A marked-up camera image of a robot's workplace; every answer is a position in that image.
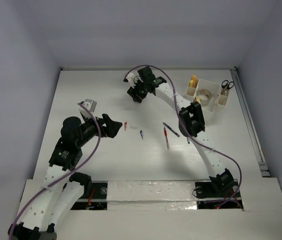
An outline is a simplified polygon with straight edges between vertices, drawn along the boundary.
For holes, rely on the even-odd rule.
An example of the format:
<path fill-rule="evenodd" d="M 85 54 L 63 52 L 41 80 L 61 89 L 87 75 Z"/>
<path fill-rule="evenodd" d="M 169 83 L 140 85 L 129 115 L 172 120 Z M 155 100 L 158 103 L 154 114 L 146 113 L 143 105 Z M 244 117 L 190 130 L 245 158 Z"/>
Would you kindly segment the yellow highlighter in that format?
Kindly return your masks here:
<path fill-rule="evenodd" d="M 197 77 L 195 75 L 192 75 L 191 81 L 192 81 L 192 87 L 196 88 L 196 86 L 197 86 Z"/>

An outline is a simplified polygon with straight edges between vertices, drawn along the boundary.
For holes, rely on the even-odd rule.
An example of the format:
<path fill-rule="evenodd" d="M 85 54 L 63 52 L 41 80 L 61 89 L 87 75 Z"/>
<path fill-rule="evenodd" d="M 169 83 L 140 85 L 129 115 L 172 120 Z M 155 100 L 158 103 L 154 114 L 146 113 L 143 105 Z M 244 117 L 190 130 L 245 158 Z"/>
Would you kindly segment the beige masking tape roll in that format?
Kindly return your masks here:
<path fill-rule="evenodd" d="M 200 98 L 199 98 L 198 96 L 196 96 L 196 97 L 194 98 L 194 101 L 195 101 L 195 102 L 198 102 L 198 103 L 201 103 L 201 100 L 200 100 Z"/>

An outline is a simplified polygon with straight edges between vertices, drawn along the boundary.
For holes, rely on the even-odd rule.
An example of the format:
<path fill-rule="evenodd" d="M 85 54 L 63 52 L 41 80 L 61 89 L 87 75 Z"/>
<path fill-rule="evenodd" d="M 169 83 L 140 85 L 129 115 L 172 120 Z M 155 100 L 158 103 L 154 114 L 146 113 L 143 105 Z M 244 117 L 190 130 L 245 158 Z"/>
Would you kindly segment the black scissors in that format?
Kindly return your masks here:
<path fill-rule="evenodd" d="M 233 81 L 224 80 L 221 84 L 221 87 L 222 87 L 221 95 L 225 96 L 227 94 L 227 90 L 232 89 L 234 85 L 235 84 Z"/>

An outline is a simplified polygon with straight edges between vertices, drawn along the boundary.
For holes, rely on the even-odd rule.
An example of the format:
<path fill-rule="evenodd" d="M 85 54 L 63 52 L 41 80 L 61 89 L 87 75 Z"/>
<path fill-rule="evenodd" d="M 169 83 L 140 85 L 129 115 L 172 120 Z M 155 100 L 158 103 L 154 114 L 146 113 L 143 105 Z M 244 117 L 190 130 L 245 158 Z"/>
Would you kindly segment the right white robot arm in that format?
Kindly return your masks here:
<path fill-rule="evenodd" d="M 170 77 L 156 77 L 150 66 L 144 65 L 137 72 L 135 75 L 130 70 L 124 77 L 124 82 L 130 84 L 128 95 L 135 102 L 141 103 L 147 94 L 153 94 L 176 111 L 181 134 L 190 139 L 207 168 L 212 193 L 216 196 L 224 195 L 234 178 L 221 163 L 216 150 L 208 146 L 201 105 L 179 95 Z"/>

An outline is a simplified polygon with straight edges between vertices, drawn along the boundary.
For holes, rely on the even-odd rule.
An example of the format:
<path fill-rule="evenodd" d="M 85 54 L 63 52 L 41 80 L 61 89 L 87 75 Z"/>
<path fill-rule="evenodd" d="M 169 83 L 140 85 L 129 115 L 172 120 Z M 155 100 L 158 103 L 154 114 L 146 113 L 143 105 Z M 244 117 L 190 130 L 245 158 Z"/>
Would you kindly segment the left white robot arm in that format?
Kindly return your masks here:
<path fill-rule="evenodd" d="M 122 123 L 107 114 L 81 121 L 71 116 L 63 121 L 61 137 L 49 160 L 43 186 L 23 207 L 8 230 L 11 240 L 55 240 L 58 225 L 74 203 L 92 193 L 91 176 L 78 172 L 82 147 L 93 137 L 114 138 Z"/>

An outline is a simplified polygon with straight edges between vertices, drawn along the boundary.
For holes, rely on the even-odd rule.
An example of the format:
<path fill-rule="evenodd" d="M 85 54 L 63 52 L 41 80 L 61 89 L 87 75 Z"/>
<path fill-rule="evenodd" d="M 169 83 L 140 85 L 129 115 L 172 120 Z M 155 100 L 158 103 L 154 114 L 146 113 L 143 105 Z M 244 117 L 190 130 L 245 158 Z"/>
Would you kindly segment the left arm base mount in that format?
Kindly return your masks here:
<path fill-rule="evenodd" d="M 107 188 L 107 181 L 93 181 L 90 192 L 80 197 L 71 207 L 71 210 L 107 210 Z"/>

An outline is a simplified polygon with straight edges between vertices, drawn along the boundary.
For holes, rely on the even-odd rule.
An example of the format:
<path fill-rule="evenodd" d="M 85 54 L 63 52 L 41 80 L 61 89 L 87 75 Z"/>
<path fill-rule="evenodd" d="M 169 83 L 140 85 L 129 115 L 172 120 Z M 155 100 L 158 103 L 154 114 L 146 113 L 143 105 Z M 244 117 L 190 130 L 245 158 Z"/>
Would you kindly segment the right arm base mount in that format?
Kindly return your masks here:
<path fill-rule="evenodd" d="M 243 202 L 240 192 L 232 198 L 230 196 L 237 190 L 238 182 L 234 181 L 223 192 L 216 192 L 212 188 L 212 184 L 208 181 L 195 182 L 195 188 L 192 191 L 192 195 L 196 198 L 197 209 L 199 210 L 216 210 L 216 209 L 243 209 Z"/>

